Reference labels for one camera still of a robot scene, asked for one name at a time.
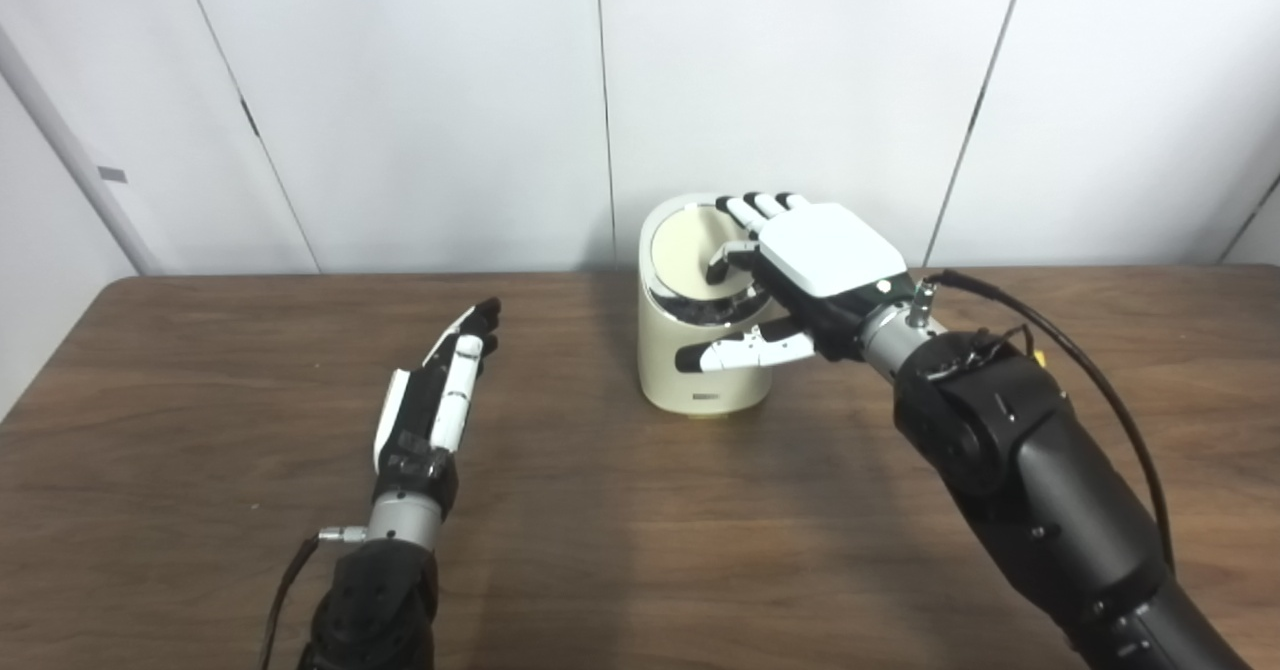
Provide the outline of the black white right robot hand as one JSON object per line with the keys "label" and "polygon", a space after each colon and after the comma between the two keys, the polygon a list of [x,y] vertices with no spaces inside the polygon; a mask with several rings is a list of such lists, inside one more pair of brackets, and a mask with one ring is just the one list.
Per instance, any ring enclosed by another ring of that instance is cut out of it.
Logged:
{"label": "black white right robot hand", "polygon": [[901,365],[873,346],[876,334],[915,293],[904,256],[855,213],[797,193],[721,196],[716,209],[748,232],[713,257],[707,282],[731,266],[754,282],[785,316],[675,355],[684,374],[777,366],[814,356],[865,363],[891,378]]}

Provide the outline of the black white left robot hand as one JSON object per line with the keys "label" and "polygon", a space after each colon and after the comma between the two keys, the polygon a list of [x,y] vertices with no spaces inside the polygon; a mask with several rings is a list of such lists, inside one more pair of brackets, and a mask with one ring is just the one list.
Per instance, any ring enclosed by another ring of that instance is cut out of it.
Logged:
{"label": "black white left robot hand", "polygon": [[467,307],[419,366],[393,372],[375,429],[372,500],[416,494],[443,518],[451,514],[460,491],[456,455],[476,380],[498,346],[500,310],[497,297]]}

